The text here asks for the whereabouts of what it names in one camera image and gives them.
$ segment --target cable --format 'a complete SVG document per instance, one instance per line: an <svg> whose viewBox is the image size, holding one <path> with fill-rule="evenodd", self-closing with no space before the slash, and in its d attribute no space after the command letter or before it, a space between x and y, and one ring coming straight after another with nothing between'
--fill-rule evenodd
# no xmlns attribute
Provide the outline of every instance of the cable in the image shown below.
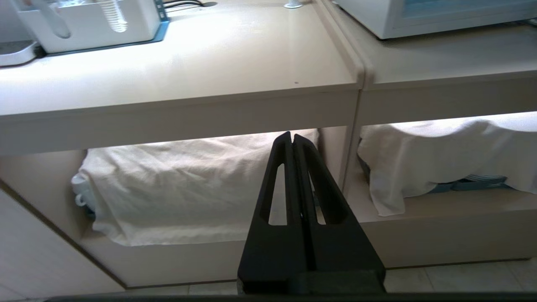
<svg viewBox="0 0 537 302"><path fill-rule="evenodd" d="M169 2L166 2L164 3L165 6L164 8L165 9L170 9L170 8L176 8L178 6L182 6L182 5L197 5L197 6L205 6L205 3L199 1L199 0L175 0L175 1L169 1Z"/></svg>

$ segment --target white towel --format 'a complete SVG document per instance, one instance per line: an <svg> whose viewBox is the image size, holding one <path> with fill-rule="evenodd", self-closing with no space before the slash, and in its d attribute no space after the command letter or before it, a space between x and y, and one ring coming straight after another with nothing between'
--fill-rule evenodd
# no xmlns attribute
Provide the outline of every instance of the white towel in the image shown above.
<svg viewBox="0 0 537 302"><path fill-rule="evenodd" d="M295 133L317 143L317 129ZM74 185L88 181L82 199L95 199L93 229L121 245L245 240L281 134L89 149ZM285 198L284 186L274 198Z"/></svg>
<svg viewBox="0 0 537 302"><path fill-rule="evenodd" d="M404 197L470 174L506 176L537 193L537 112L365 126L361 137L380 216L402 214Z"/></svg>

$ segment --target countertop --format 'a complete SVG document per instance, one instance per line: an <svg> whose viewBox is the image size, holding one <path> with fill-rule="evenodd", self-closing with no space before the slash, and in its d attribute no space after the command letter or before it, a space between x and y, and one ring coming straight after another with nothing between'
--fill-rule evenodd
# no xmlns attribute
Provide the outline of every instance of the countertop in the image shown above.
<svg viewBox="0 0 537 302"><path fill-rule="evenodd" d="M515 23L378 40L323 0L366 66L364 90L537 77L537 28Z"/></svg>
<svg viewBox="0 0 537 302"><path fill-rule="evenodd" d="M116 105L356 88L357 75L313 5L289 10L284 2L222 0L179 10L169 14L162 42L1 68L0 121Z"/></svg>

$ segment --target cabinet panel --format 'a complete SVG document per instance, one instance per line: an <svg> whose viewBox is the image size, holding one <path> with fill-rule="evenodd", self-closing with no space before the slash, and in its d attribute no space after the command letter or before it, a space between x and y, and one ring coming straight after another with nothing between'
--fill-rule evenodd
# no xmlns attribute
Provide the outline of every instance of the cabinet panel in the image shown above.
<svg viewBox="0 0 537 302"><path fill-rule="evenodd" d="M0 285L0 301L13 301L13 300L24 300L24 297Z"/></svg>
<svg viewBox="0 0 537 302"><path fill-rule="evenodd" d="M29 298L124 290L3 190L0 284Z"/></svg>

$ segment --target floor tile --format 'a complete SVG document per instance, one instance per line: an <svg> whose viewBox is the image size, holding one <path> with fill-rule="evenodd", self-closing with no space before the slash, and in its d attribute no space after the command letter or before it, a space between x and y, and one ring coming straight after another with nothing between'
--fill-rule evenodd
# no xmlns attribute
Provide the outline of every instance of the floor tile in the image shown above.
<svg viewBox="0 0 537 302"><path fill-rule="evenodd" d="M384 287L387 292L433 291L431 282L423 268L387 270Z"/></svg>
<svg viewBox="0 0 537 302"><path fill-rule="evenodd" d="M504 262L425 268L437 292L520 292L522 287Z"/></svg>
<svg viewBox="0 0 537 302"><path fill-rule="evenodd" d="M146 289L126 290L114 293L113 296L186 296L188 295L188 285L150 287Z"/></svg>
<svg viewBox="0 0 537 302"><path fill-rule="evenodd" d="M188 294L216 295L237 294L237 282L207 283L190 285Z"/></svg>
<svg viewBox="0 0 537 302"><path fill-rule="evenodd" d="M537 292L537 258L507 262L507 266L525 291Z"/></svg>

